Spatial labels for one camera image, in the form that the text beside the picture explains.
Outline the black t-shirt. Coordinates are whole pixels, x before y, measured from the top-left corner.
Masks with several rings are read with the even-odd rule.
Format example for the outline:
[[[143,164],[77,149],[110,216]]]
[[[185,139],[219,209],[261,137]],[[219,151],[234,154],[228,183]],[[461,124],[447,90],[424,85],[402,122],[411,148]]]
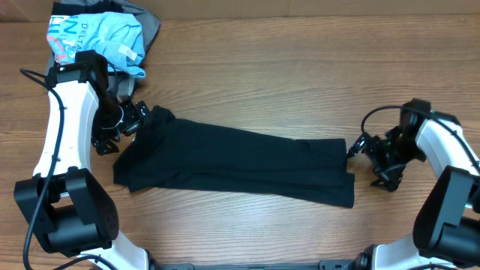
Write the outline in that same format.
[[[344,139],[289,139],[176,118],[155,106],[153,121],[113,165],[129,191],[171,188],[275,194],[351,208],[355,176]]]

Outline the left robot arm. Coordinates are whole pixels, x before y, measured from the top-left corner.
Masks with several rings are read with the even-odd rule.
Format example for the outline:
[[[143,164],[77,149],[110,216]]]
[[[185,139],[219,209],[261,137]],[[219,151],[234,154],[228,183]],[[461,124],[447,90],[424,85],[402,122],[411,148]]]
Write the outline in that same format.
[[[116,153],[123,136],[152,121],[142,101],[118,102],[107,93],[108,61],[94,50],[48,74],[22,69],[49,97],[43,151],[30,179],[18,181],[14,199],[28,222],[22,261],[30,269],[36,238],[48,254],[71,259],[63,269],[90,261],[100,269],[156,269],[152,255],[119,229],[116,205],[92,175],[90,152]]]

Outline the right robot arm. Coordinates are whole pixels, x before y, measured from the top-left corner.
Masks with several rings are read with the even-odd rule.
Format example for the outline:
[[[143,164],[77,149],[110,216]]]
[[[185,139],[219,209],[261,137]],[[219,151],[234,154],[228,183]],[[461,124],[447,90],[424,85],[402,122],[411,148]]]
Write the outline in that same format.
[[[365,154],[377,179],[373,186],[396,191],[406,165],[428,161],[436,184],[417,214],[412,232],[389,244],[373,244],[348,269],[467,269],[479,266],[479,158],[454,115],[413,98],[399,106],[400,122],[383,138],[366,130],[347,152]]]

